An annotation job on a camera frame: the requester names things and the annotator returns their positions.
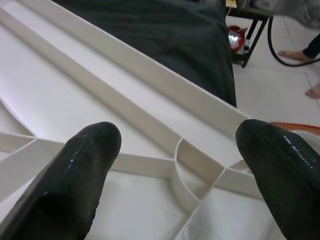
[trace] black metal table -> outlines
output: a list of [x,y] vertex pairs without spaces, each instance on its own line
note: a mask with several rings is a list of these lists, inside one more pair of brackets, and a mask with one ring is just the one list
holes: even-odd
[[250,40],[253,33],[254,33],[254,30],[256,29],[257,27],[257,24],[258,24],[258,21],[262,21],[261,23],[261,26],[259,27],[258,29],[258,32],[250,46],[250,49],[249,49],[249,52],[248,53],[245,53],[245,54],[239,54],[239,53],[236,53],[236,52],[233,52],[232,53],[232,60],[236,60],[236,61],[242,61],[242,67],[245,68],[257,43],[258,43],[258,40],[268,22],[268,19],[269,19],[269,16],[265,16],[265,15],[261,15],[261,14],[256,14],[256,13],[252,13],[252,12],[247,12],[247,11],[243,11],[243,10],[239,10],[237,8],[234,8],[234,7],[226,7],[226,14],[228,13],[228,16],[231,16],[231,17],[237,17],[237,18],[243,18],[243,19],[251,19],[253,20],[252,21],[252,24],[250,26],[250,29],[249,29],[249,32],[246,36],[246,39],[247,40]]

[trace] red object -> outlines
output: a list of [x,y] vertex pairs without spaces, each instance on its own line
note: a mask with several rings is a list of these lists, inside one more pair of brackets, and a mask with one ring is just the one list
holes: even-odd
[[228,38],[230,42],[230,48],[233,53],[239,51],[246,41],[247,29],[242,29],[239,26],[228,26]]

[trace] bare foot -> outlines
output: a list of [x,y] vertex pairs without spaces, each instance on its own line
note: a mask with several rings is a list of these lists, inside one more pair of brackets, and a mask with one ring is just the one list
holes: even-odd
[[278,53],[280,56],[288,58],[288,59],[294,59],[299,60],[302,62],[310,62],[312,61],[312,58],[306,56],[303,51],[280,51]]
[[305,93],[311,99],[320,99],[320,82]]

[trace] dark gray fabric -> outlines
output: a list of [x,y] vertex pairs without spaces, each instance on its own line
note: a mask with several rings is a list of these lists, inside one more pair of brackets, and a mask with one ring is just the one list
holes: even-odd
[[236,106],[224,0],[54,2]]

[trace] white plastic tray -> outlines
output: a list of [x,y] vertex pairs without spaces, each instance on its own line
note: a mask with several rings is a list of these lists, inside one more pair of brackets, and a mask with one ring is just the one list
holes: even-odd
[[110,121],[122,147],[87,240],[281,239],[234,141],[246,115],[49,0],[0,0],[0,23],[0,219]]

